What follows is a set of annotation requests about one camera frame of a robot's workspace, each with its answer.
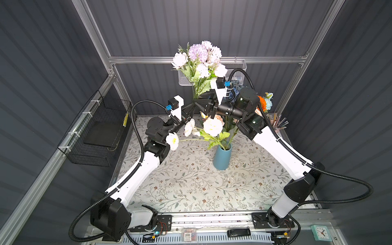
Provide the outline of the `orange gerbera flower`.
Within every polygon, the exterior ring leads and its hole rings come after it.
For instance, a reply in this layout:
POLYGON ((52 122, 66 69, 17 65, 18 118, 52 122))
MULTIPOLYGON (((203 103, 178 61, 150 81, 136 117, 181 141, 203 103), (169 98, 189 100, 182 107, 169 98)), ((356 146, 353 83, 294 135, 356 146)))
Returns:
POLYGON ((264 97, 258 96, 261 104, 261 109, 263 112, 267 112, 267 103, 264 97))

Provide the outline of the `cream white rose stem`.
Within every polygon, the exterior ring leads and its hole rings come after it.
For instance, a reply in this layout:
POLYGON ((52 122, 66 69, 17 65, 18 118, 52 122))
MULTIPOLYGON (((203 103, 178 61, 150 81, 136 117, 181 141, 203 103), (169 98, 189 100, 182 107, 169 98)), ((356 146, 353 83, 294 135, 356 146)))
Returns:
POLYGON ((232 143, 235 135, 238 133, 238 121, 230 117, 222 117, 225 125, 223 126, 220 120, 206 116, 203 112, 200 113, 203 119, 203 131, 209 134, 213 142, 209 143, 208 150, 215 146, 221 146, 225 150, 229 149, 229 144, 232 143))

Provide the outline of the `teal ceramic vase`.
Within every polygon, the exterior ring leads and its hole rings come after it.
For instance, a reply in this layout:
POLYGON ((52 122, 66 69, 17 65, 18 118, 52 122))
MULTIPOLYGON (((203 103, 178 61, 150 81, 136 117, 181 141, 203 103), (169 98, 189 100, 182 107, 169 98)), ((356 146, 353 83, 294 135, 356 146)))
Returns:
POLYGON ((218 146, 214 156, 213 166, 217 170, 226 170, 230 164, 231 153, 232 153, 231 144, 229 144, 229 149, 227 150, 225 150, 221 146, 218 146))

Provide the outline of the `small lilac flower sprig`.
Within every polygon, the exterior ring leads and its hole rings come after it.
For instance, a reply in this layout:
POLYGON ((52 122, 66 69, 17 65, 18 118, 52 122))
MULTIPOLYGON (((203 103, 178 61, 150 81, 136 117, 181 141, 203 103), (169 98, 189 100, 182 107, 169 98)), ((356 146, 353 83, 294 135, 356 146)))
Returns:
POLYGON ((221 63, 222 51, 210 41, 179 47, 172 58, 174 69, 181 71, 193 87, 193 98, 211 89, 214 78, 223 78, 228 70, 221 63))

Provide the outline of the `peach rose stem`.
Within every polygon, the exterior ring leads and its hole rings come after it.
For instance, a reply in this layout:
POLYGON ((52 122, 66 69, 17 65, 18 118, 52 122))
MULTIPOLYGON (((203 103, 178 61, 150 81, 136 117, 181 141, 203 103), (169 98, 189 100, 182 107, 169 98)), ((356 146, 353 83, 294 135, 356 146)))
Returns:
POLYGON ((225 122, 220 115, 215 115, 214 118, 220 120, 220 122, 222 123, 223 126, 225 125, 225 122))

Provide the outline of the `dusty blue rose bunch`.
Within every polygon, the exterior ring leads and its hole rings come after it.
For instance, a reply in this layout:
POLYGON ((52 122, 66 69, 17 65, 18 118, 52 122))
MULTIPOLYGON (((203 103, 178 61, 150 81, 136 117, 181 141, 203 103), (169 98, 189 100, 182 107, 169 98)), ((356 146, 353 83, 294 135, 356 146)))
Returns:
POLYGON ((234 82, 232 84, 232 89, 229 90, 228 101, 235 101, 236 97, 239 95, 240 90, 244 87, 243 84, 239 84, 238 82, 234 82))

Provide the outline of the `white small blossom stem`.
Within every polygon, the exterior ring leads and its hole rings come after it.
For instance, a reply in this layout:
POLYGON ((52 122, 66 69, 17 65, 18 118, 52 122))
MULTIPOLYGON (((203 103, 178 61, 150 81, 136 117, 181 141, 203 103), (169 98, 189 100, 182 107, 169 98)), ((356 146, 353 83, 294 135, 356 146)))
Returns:
POLYGON ((169 145, 171 151, 177 150, 181 141, 201 140, 212 143, 212 137, 204 133, 202 129, 196 127, 196 121, 191 119, 185 124, 183 133, 170 132, 165 138, 165 142, 169 145))

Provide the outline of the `pale aqua peony stem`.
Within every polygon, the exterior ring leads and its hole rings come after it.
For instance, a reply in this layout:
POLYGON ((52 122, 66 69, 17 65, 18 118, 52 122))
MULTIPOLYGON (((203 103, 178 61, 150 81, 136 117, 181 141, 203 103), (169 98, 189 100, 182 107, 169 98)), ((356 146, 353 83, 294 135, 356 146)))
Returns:
POLYGON ((266 92, 265 93, 265 103, 266 103, 266 111, 270 111, 272 106, 273 106, 273 102, 272 102, 272 98, 273 98, 274 94, 271 92, 266 92))

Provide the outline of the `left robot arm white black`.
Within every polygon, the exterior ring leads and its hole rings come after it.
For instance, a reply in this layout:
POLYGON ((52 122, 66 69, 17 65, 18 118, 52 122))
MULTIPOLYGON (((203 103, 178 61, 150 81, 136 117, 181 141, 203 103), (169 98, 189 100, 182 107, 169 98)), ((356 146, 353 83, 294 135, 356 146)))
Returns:
POLYGON ((167 121, 156 116, 147 123, 147 143, 143 143, 134 119, 131 120, 134 133, 141 147, 141 155, 137 162, 125 175, 110 186, 104 193, 98 193, 91 199, 91 204, 83 210, 71 223, 68 235, 77 243, 84 243, 108 237, 117 242, 136 227, 153 230, 158 222, 158 212, 148 205, 130 209, 130 202, 148 176, 165 160, 170 151, 176 147, 174 140, 177 132, 193 118, 195 104, 184 105, 180 96, 168 101, 164 108, 169 116, 167 121), (78 237, 75 228, 87 213, 90 223, 101 230, 98 235, 78 237))

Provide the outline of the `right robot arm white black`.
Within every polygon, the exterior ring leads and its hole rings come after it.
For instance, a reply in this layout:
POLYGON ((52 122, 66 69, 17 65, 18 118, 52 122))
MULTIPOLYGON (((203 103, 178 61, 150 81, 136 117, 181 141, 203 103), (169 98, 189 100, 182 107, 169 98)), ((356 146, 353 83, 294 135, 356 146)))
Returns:
POLYGON ((236 119, 240 132, 267 150, 291 176, 292 179, 285 185, 283 194, 266 213, 265 220, 272 228, 280 227, 302 205, 353 203, 368 198, 374 192, 372 185, 365 181, 326 171, 320 162, 313 163, 282 139, 263 111, 253 86, 242 88, 234 102, 224 102, 223 96, 227 94, 228 84, 228 81, 219 78, 213 83, 211 90, 195 98, 193 104, 211 117, 220 115, 236 119), (308 201, 307 197, 322 175, 358 183, 367 190, 364 194, 349 199, 308 201))

